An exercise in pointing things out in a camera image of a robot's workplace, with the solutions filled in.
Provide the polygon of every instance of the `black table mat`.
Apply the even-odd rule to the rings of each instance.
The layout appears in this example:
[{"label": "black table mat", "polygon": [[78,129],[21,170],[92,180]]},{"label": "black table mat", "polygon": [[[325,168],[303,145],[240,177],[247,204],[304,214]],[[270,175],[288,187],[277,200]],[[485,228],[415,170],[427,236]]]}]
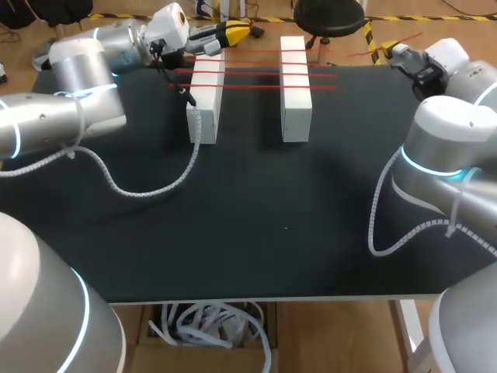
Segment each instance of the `black table mat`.
[{"label": "black table mat", "polygon": [[[312,91],[308,143],[281,141],[279,90],[225,89],[217,144],[202,146],[186,183],[167,197],[118,196],[97,165],[77,154],[0,180],[0,211],[34,230],[108,302],[428,294],[492,263],[462,234],[445,239],[443,228],[391,256],[370,255],[374,186],[418,103],[409,81],[390,68],[311,69],[324,71],[337,77],[311,84],[337,89]],[[268,85],[278,77],[227,75],[225,82]],[[171,183],[192,148],[185,103],[156,71],[117,84],[128,125],[83,145],[124,189]],[[34,90],[57,90],[51,72],[40,74]],[[377,247],[435,216],[404,202],[388,179]]]}]

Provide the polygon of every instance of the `glowing blue ring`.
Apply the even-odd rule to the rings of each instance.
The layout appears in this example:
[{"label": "glowing blue ring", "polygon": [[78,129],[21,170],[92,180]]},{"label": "glowing blue ring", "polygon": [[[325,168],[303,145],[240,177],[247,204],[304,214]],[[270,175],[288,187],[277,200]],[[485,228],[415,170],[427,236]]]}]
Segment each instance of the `glowing blue ring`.
[{"label": "glowing blue ring", "polygon": [[57,373],[65,373],[71,362],[75,359],[75,356],[78,353],[79,348],[83,343],[83,340],[85,339],[86,330],[88,329],[88,321],[90,318],[90,299],[88,295],[88,288],[86,287],[86,284],[81,278],[81,276],[79,276],[78,272],[76,272],[75,270],[73,271],[76,274],[76,277],[78,278],[83,288],[83,293],[85,295],[85,314],[83,315],[83,323],[81,326],[81,330],[79,331],[78,339],[76,340],[76,343],[72,347],[71,352],[69,353],[68,357],[65,359],[64,363],[61,365]]},{"label": "glowing blue ring", "polygon": [[458,171],[451,172],[451,173],[442,173],[440,171],[433,171],[432,169],[427,169],[427,168],[425,168],[423,166],[420,166],[419,164],[417,164],[416,162],[414,162],[412,159],[410,159],[407,156],[407,154],[405,154],[403,146],[401,148],[401,153],[402,153],[402,156],[404,157],[405,161],[409,165],[411,165],[415,169],[418,169],[419,171],[423,171],[424,173],[429,173],[430,175],[434,175],[434,176],[456,176],[456,175],[459,175],[460,173],[462,173],[462,171],[463,171],[462,169],[460,169]]},{"label": "glowing blue ring", "polygon": [[82,89],[81,91],[73,92],[72,95],[73,95],[73,97],[82,97],[82,96],[90,95],[92,93],[105,92],[105,91],[108,91],[109,89],[114,89],[114,88],[117,88],[116,83],[107,84],[107,85],[98,85],[98,86],[93,87],[93,88]]},{"label": "glowing blue ring", "polygon": [[[7,104],[4,103],[1,99],[0,106],[3,107],[4,110],[9,110]],[[14,131],[16,133],[16,150],[14,150],[14,152],[10,156],[10,159],[14,159],[17,155],[19,155],[19,152],[21,151],[21,131],[19,130],[19,125],[15,122],[12,122],[12,126],[14,127]]]}]

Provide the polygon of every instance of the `wooden floor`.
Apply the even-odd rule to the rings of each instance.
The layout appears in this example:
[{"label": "wooden floor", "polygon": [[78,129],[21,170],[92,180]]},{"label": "wooden floor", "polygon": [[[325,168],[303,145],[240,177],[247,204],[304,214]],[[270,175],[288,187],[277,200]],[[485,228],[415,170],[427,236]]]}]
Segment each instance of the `wooden floor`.
[{"label": "wooden floor", "polygon": [[[168,0],[94,0],[95,12],[131,12],[151,15]],[[187,13],[193,11],[192,0],[182,0]],[[291,16],[288,0],[259,0],[260,16]],[[497,12],[493,0],[452,0],[466,12],[485,14]],[[440,0],[370,0],[369,16],[451,16],[457,12]],[[82,22],[84,30],[108,23],[108,20]],[[266,30],[261,40],[246,39],[240,48],[277,49],[281,35],[305,35],[292,24],[259,24]],[[67,26],[68,35],[77,33],[76,25]],[[410,40],[413,47],[426,48],[443,37],[458,39],[473,60],[483,59],[497,64],[495,35],[497,22],[475,21],[378,21],[372,25],[377,45],[383,41],[399,40],[418,32],[422,35]],[[31,68],[31,57],[36,47],[54,35],[53,30],[41,21],[20,30],[18,44],[0,44],[0,62],[5,67],[9,83],[0,85],[0,96],[29,91],[36,72]],[[330,62],[340,65],[369,65],[369,56],[350,57],[366,52],[367,44],[360,30],[357,33],[333,40],[334,54]],[[237,54],[238,59],[277,61],[277,54]],[[423,324],[433,300],[418,302]],[[219,351],[172,350],[167,353],[153,347],[136,347],[137,323],[140,307],[121,307],[118,312],[128,334],[128,371],[155,372],[257,372],[263,355],[257,350]],[[275,353],[273,371],[283,373],[345,372],[345,373],[399,373],[401,355],[396,343],[393,322],[386,301],[369,302],[288,302],[281,305],[278,324],[279,348]]]}]

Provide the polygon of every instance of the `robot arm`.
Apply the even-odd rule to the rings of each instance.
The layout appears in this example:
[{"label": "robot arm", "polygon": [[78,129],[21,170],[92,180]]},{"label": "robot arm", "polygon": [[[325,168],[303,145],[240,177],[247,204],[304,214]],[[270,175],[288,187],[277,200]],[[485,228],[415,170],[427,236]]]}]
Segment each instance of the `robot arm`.
[{"label": "robot arm", "polygon": [[454,39],[388,54],[417,96],[428,96],[393,164],[394,190],[497,243],[497,70],[470,62]]},{"label": "robot arm", "polygon": [[172,3],[148,25],[128,19],[55,43],[48,57],[62,92],[0,96],[0,159],[117,131],[126,115],[113,74],[159,58],[168,65],[184,52],[215,55],[249,31],[249,24],[237,21],[190,30],[181,7]]}]

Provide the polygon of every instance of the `white block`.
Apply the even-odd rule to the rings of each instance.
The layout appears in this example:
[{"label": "white block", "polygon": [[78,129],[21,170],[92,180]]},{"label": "white block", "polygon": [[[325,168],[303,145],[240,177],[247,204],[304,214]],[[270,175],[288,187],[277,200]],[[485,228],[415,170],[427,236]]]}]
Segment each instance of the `white block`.
[{"label": "white block", "polygon": [[[209,57],[203,55],[202,59],[211,61],[196,61],[194,71],[215,71],[215,73],[194,72],[192,84],[223,85],[225,65],[224,53]],[[215,144],[217,138],[217,127],[219,125],[219,114],[221,112],[222,87],[192,87],[190,93],[196,100],[196,108],[202,117],[202,144]],[[195,141],[196,121],[193,108],[190,104],[186,106],[186,117],[188,119],[189,138]]]},{"label": "white block", "polygon": [[[308,67],[305,64],[285,64],[285,62],[307,63],[304,52],[304,37],[281,37],[282,65],[280,72],[305,75],[281,75],[280,84],[303,88],[281,89],[281,131],[285,142],[306,142],[309,140],[312,119],[312,100],[309,88]],[[302,52],[285,52],[299,50]]]}]

